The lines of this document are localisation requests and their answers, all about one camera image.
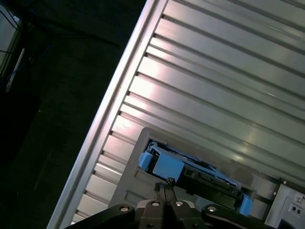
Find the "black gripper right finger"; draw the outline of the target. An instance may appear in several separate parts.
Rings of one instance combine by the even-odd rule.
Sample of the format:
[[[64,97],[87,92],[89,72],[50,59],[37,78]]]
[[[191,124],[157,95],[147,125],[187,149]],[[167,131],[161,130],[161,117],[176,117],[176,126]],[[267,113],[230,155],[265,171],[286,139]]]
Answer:
[[[267,226],[251,217],[247,217],[216,204],[209,204],[202,210],[190,206],[185,200],[177,200],[175,180],[166,181],[166,213],[169,225],[178,229],[265,229]]]

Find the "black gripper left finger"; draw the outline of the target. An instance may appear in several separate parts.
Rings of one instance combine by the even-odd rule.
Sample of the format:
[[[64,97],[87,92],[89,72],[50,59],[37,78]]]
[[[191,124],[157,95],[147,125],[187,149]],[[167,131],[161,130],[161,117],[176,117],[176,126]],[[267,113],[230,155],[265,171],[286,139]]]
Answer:
[[[72,229],[161,229],[165,211],[164,184],[156,183],[154,199],[138,203],[137,208],[117,204],[78,223]]]

